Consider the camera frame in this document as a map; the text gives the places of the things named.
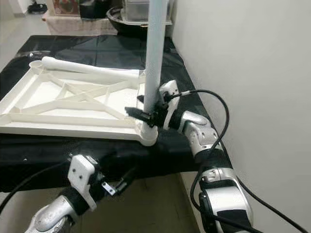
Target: white wall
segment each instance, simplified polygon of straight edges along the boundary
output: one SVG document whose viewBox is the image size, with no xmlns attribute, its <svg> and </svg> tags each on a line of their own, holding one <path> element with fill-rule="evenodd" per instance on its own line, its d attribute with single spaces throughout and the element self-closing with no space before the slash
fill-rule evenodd
<svg viewBox="0 0 311 233">
<path fill-rule="evenodd" d="M 31 0 L 10 0 L 9 1 L 14 14 L 24 14 L 27 7 L 32 4 Z"/>
<path fill-rule="evenodd" d="M 14 19 L 14 15 L 9 0 L 0 0 L 0 21 L 11 19 Z"/>
<path fill-rule="evenodd" d="M 173 41 L 196 88 L 221 94 L 241 179 L 311 231 L 311 1 L 176 0 Z M 218 127 L 221 105 L 202 96 Z M 255 227 L 297 232 L 251 200 Z"/>
</svg>

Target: black plastic sheet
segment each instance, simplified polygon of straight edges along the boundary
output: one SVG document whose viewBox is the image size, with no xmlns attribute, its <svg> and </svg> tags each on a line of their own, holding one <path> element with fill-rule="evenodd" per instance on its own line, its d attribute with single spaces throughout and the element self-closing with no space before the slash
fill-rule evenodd
<svg viewBox="0 0 311 233">
<path fill-rule="evenodd" d="M 31 36 L 0 74 L 2 99 L 37 60 L 36 51 L 66 61 L 99 67 L 145 68 L 146 41 L 114 35 Z M 165 39 L 161 83 L 177 80 L 180 91 L 194 89 L 183 60 L 169 38 Z M 182 98 L 179 109 L 207 116 L 198 95 Z M 193 171 L 194 163 L 187 139 L 176 131 L 159 130 L 157 143 L 144 147 L 136 141 L 106 140 L 21 134 L 0 134 L 0 191 L 9 192 L 25 177 L 64 161 L 69 154 L 92 155 L 102 163 L 103 173 L 118 179 L 132 166 L 138 177 Z M 25 189 L 68 185 L 68 166 L 42 174 Z"/>
</svg>

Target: floor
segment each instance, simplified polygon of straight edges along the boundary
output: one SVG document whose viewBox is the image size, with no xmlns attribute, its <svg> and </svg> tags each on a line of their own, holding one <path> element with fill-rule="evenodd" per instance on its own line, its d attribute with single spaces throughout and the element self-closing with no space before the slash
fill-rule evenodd
<svg viewBox="0 0 311 233">
<path fill-rule="evenodd" d="M 50 34 L 41 15 L 0 22 L 0 70 L 33 34 Z M 34 213 L 60 189 L 18 192 L 0 218 L 0 233 L 24 232 Z M 7 194 L 0 193 L 0 201 Z M 198 226 L 179 174 L 135 181 L 124 195 L 103 200 L 72 233 L 196 233 Z"/>
</svg>

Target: white pipe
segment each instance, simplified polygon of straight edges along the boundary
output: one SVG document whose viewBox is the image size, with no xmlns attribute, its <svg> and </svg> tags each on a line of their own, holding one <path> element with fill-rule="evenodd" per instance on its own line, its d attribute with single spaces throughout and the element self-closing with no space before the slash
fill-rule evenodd
<svg viewBox="0 0 311 233">
<path fill-rule="evenodd" d="M 150 0 L 149 3 L 144 97 L 144 111 L 147 113 L 153 111 L 160 86 L 167 5 L 168 0 Z M 156 141 L 156 127 L 151 129 L 143 123 L 141 133 L 143 138 Z"/>
<path fill-rule="evenodd" d="M 60 69 L 60 70 L 67 70 L 67 71 L 86 73 L 86 74 L 103 74 L 106 76 L 115 77 L 115 78 L 123 78 L 123 79 L 127 79 L 130 81 L 138 80 L 137 72 L 133 72 L 132 70 L 95 67 L 95 66 L 89 66 L 89 65 L 84 65 L 84 64 L 75 63 L 75 62 L 57 60 L 53 57 L 43 57 L 42 63 L 43 63 L 43 66 L 47 69 Z"/>
</svg>

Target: white mounting bracket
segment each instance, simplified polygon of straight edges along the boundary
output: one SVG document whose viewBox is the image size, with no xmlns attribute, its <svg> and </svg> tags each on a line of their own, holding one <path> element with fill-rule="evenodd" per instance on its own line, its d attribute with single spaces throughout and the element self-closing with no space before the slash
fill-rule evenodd
<svg viewBox="0 0 311 233">
<path fill-rule="evenodd" d="M 78 154 L 72 157 L 68 172 L 68 179 L 72 187 L 74 187 L 86 200 L 91 211 L 97 207 L 94 199 L 89 193 L 89 178 L 95 172 L 94 165 L 83 155 Z"/>
<path fill-rule="evenodd" d="M 163 95 L 164 92 L 168 92 L 170 95 L 178 94 L 179 91 L 178 91 L 178 86 L 177 86 L 176 80 L 171 80 L 171 81 L 163 84 L 159 88 L 159 92 L 161 95 Z M 166 118 L 165 118 L 165 121 L 163 124 L 163 129 L 165 129 L 165 130 L 169 129 L 169 123 L 170 123 L 170 120 L 171 120 L 171 117 L 172 117 L 174 111 L 177 109 L 177 106 L 179 103 L 179 98 L 180 97 L 176 97 L 169 102 L 169 107 L 167 109 Z"/>
</svg>

